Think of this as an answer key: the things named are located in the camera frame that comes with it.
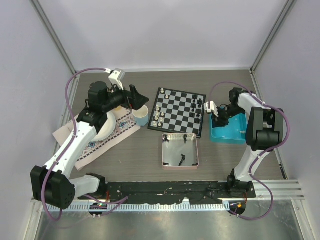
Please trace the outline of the blue plastic tray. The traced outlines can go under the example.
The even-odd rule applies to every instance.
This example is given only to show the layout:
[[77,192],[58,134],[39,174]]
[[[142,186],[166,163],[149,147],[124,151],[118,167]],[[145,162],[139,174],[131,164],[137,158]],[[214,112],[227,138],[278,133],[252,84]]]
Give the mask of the blue plastic tray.
[[229,119],[229,125],[225,127],[212,127],[212,114],[209,117],[210,140],[214,143],[245,144],[247,117],[240,113]]

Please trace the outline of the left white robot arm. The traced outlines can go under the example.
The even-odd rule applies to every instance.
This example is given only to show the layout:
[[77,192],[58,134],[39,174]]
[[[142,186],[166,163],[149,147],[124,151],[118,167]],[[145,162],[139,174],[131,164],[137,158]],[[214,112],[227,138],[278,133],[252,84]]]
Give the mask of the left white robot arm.
[[30,173],[34,199],[59,209],[67,209],[73,200],[90,194],[100,200],[107,192],[105,177],[88,173],[70,179],[73,167],[89,143],[108,123],[108,114],[119,106],[130,110],[141,109],[149,98],[117,85],[108,88],[102,81],[90,85],[86,106],[78,115],[75,127],[58,152],[44,165],[35,166]]

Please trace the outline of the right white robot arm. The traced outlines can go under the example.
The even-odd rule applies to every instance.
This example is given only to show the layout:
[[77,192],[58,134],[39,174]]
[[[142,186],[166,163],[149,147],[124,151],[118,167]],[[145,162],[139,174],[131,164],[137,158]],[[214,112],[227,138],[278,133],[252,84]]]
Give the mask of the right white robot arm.
[[245,130],[245,153],[239,164],[232,169],[224,187],[233,198],[246,196],[253,190],[255,171],[262,160],[275,148],[281,146],[284,137],[284,113],[279,108],[268,106],[251,91],[235,87],[229,92],[230,104],[218,107],[214,101],[204,104],[205,111],[211,114],[214,129],[226,128],[232,117],[248,114]]

